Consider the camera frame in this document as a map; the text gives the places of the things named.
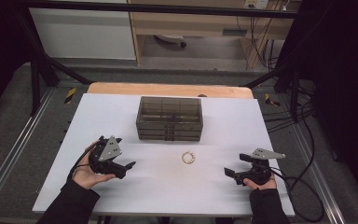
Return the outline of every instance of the plastic storage box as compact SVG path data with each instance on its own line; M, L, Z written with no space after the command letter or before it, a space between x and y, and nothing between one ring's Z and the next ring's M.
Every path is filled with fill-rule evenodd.
M136 128L139 139L199 141L201 99L142 96Z

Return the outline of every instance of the aluminum rail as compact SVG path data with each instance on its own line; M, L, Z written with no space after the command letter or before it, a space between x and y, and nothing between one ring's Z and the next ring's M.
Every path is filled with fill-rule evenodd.
M13 4L15 4L18 7L32 7L32 8L151 12L151 13L260 17L260 18L280 18L280 19L296 19L301 16L311 15L308 13L299 13L297 11L290 11L290 10L264 10L264 9L247 9L247 8L238 9L238 8L225 8L225 7L188 7L188 6L69 2L69 1L18 0L18 1L13 1Z
M287 111L289 109L289 102L287 98L284 97L282 94L279 94L278 97L280 99L280 102L282 103L283 109ZM301 130L301 127L298 123L293 124L292 129L295 134L300 153L305 163L310 162L312 150L306 136L303 134L303 131ZM323 172L319 167L317 161L312 162L309 172L310 177L313 180L313 184L315 185L315 188L319 193L319 197L324 204L324 211L330 219L330 222L332 224L345 224L344 216L342 216L342 213L337 205L334 195L328 187L327 181L325 180Z
M14 165L19 159L22 150L25 148L29 138L31 137L34 128L36 127L43 113L45 112L53 92L54 92L54 88L52 87L46 91L46 93L44 94L41 100L41 106L36 111L35 115L28 119L28 122L25 125L24 129L22 130L19 138L17 139L16 143L14 144L14 146L8 153L5 161L3 162L0 168L0 191L2 187L5 185L5 182L7 181L7 178L9 177L11 171L13 170Z

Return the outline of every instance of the metal frame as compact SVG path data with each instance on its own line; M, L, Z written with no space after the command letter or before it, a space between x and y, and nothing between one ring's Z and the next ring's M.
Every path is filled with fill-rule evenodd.
M184 6L163 6L163 5L141 5L141 4L118 4L118 3L91 3L91 2L67 2L67 1L40 1L40 0L18 0L11 2L12 12L21 25L22 31L31 43L33 54L33 111L39 107L40 96L37 76L40 74L48 86L57 86L58 79L53 67L63 71L66 75L73 77L83 84L91 84L93 81L83 78L71 69L65 67L50 58L43 49L38 39L37 31L32 29L30 23L24 18L24 9L28 8L54 8L72 10L94 10L94 11L126 11L126 12L149 12L149 13L174 13L174 14L196 14L234 17L262 17L296 19L310 14L298 13L288 10L261 10L261 9L236 9L224 7L184 7Z

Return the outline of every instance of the human arm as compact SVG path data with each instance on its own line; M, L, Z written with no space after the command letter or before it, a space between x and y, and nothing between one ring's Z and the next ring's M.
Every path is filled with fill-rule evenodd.
M97 175L89 164L90 152L79 162L72 178L68 178L60 194L37 221L37 224L86 224L98 202L98 195L91 188L98 183L108 181L115 175Z
M277 190L274 174L264 185L257 185L250 179L245 178L243 183L253 189L249 196L253 218L252 224L287 224L290 223L282 210L281 199Z

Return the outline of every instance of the metal ring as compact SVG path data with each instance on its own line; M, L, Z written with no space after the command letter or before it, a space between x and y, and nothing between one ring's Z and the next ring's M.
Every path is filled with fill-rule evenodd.
M188 154L191 156L191 161L187 161L185 160L185 155ZM194 156L194 153L190 152L190 151L187 151L185 152L183 155L182 155L182 161L185 163L185 164L191 164L194 162L194 160L196 159L196 157Z

